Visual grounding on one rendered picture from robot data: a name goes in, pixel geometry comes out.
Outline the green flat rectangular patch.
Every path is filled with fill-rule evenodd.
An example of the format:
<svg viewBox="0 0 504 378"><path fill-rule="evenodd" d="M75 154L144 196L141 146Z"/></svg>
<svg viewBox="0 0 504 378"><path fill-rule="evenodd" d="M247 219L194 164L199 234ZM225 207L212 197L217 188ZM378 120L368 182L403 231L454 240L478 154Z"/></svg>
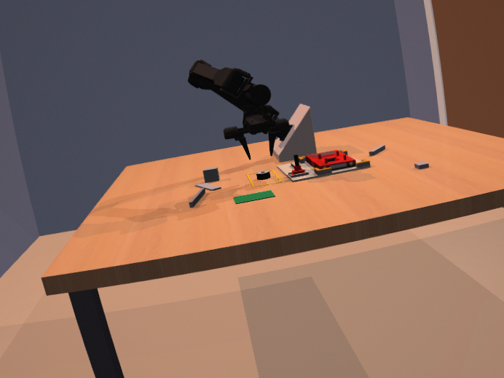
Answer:
<svg viewBox="0 0 504 378"><path fill-rule="evenodd" d="M262 200L270 197L275 197L271 190L265 192L257 192L253 194L246 194L238 197L233 197L236 204L250 202L254 200Z"/></svg>

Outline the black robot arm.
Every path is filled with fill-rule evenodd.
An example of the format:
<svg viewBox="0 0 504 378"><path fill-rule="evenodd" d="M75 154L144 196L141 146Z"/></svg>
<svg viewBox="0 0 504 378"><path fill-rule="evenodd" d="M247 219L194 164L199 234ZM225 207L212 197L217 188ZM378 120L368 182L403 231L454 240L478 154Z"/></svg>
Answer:
<svg viewBox="0 0 504 378"><path fill-rule="evenodd" d="M252 79L248 72L238 68L219 70L204 60L197 60L189 70L188 82L197 89L216 92L241 111L243 106L263 106L264 115L259 110L255 114L243 114L243 129L252 135L261 132L267 134L267 126L272 125L274 119L279 119L280 112L266 105L271 98L270 89L262 84L252 84Z"/></svg>

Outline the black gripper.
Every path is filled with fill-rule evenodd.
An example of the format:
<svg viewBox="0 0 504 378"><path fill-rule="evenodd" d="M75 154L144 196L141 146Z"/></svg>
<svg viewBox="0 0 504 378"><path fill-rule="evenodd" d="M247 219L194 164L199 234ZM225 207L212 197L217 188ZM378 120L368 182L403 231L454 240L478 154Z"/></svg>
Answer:
<svg viewBox="0 0 504 378"><path fill-rule="evenodd" d="M255 114L255 111L259 110L261 115L264 115L263 111L263 106L243 106L243 113L248 112L248 114ZM289 129L289 121L287 119L274 119L272 125L267 126L267 130L269 133L269 152L270 156L272 156L273 149L274 149L274 144L275 144L275 139L277 137L278 133L281 133L280 130L284 129ZM251 159L250 152L248 150L248 145L244 136L244 133L249 133L248 130L244 130L243 127L237 128L237 126L234 127L225 127L224 128L224 137L225 139L230 139L234 138L236 141L239 141L246 154L248 155L248 158Z"/></svg>

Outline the grey wheel with black tyre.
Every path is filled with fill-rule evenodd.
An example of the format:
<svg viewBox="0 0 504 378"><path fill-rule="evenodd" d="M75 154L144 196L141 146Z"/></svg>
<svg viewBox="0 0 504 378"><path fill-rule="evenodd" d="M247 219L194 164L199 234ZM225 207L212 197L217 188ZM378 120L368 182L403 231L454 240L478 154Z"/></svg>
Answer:
<svg viewBox="0 0 504 378"><path fill-rule="evenodd" d="M270 171L264 170L256 173L257 180L264 180L270 178Z"/></svg>

